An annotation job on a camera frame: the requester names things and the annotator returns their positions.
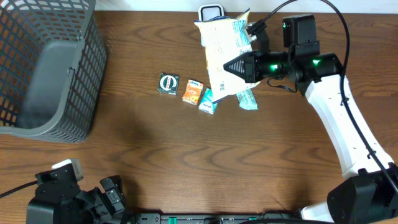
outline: wooden table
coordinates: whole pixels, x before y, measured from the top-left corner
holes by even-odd
[[[342,182],[334,147],[300,94],[254,89],[258,111],[231,96],[214,115],[182,102],[189,78],[210,86],[194,12],[96,12],[110,49],[89,138],[55,144],[0,136],[0,192],[79,158],[84,190],[120,174],[129,208],[164,213],[263,212],[326,200]],[[266,13],[251,14],[257,21]],[[282,17],[268,23],[272,50]],[[357,104],[384,149],[398,159],[398,16],[345,15],[351,32],[348,78]],[[322,52],[343,61],[345,36],[335,14],[316,14]],[[157,92],[161,72],[180,75],[176,97]],[[35,187],[0,203],[0,223],[24,223]]]

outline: white plastic bag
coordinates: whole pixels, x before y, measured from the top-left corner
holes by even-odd
[[[224,71],[223,68],[226,62],[252,51],[244,32],[249,13],[250,10],[247,10],[238,17],[222,16],[204,22],[195,21],[206,46],[207,70],[214,103],[260,83],[245,83],[242,78]]]

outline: black cable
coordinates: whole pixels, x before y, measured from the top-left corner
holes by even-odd
[[[274,77],[274,78],[270,78],[270,79],[267,80],[267,84],[268,84],[269,86],[271,86],[271,87],[282,88],[282,89],[287,90],[287,91],[289,91],[289,92],[291,92],[291,93],[296,93],[296,92],[297,92],[297,82],[294,83],[294,90],[291,89],[291,88],[288,87],[288,86],[284,86],[284,85],[271,85],[271,84],[270,84],[271,80],[282,80],[282,79],[284,79],[284,78],[283,78],[283,77]]]
[[[322,222],[315,220],[296,220],[284,218],[267,218],[262,220],[250,220],[241,222],[240,224],[268,224],[268,223],[285,223],[285,224],[330,224],[330,222]]]
[[[269,18],[271,18],[271,16],[273,16],[277,11],[279,11],[279,9],[282,9],[282,8],[285,7],[286,5],[288,5],[288,4],[292,3],[292,2],[295,2],[295,1],[297,1],[297,0],[289,0],[289,1],[287,1],[287,2],[284,2],[283,4],[281,4],[280,6],[278,6],[276,9],[274,9],[272,12],[270,12],[270,13],[268,14],[267,17],[263,18],[262,22],[265,22],[266,20],[268,20]]]
[[[265,22],[266,20],[268,20],[269,18],[271,18],[271,16],[273,16],[279,9],[282,9],[284,6],[295,2],[297,0],[289,0],[283,4],[281,4],[279,7],[277,7],[276,9],[274,9],[270,14],[268,14],[267,17],[265,17],[262,22]],[[345,53],[345,58],[344,58],[344,62],[343,62],[343,70],[341,71],[341,78],[340,78],[340,92],[341,92],[341,103],[344,105],[347,114],[349,116],[349,119],[351,120],[356,132],[358,133],[359,137],[361,138],[362,142],[364,143],[366,149],[369,151],[369,156],[371,156],[374,161],[376,162],[376,164],[380,167],[380,170],[382,170],[383,174],[386,176],[388,182],[390,183],[392,189],[395,191],[396,194],[398,194],[398,187],[397,184],[394,182],[394,180],[392,179],[392,177],[389,175],[388,171],[386,170],[386,168],[383,166],[383,164],[381,163],[381,161],[379,160],[379,158],[377,157],[377,155],[375,155],[375,151],[373,151],[372,147],[370,146],[370,144],[368,143],[368,141],[366,140],[364,134],[362,133],[361,129],[359,128],[352,112],[351,109],[348,106],[348,98],[345,95],[345,91],[344,91],[344,80],[345,80],[345,75],[346,75],[346,70],[347,70],[347,64],[348,64],[348,58],[349,58],[349,48],[350,48],[350,37],[349,37],[349,31],[348,31],[348,26],[347,23],[342,15],[342,13],[336,8],[336,6],[334,6],[331,2],[327,1],[327,0],[321,0],[322,2],[326,3],[327,5],[329,5],[338,15],[338,17],[341,20],[341,23],[343,24],[344,30],[345,30],[345,34],[346,34],[346,53]]]
[[[14,189],[11,189],[11,190],[9,190],[9,191],[7,191],[7,192],[4,192],[3,194],[0,194],[0,198],[4,198],[5,196],[8,196],[8,195],[10,195],[10,194],[12,194],[12,193],[14,193],[14,192],[17,192],[18,190],[22,190],[22,189],[24,189],[24,188],[26,188],[26,187],[30,187],[30,186],[35,185],[35,184],[37,184],[37,180],[32,181],[32,182],[27,183],[27,184],[24,184],[24,185],[21,185],[21,186],[19,186],[19,187],[16,187],[16,188],[14,188]]]

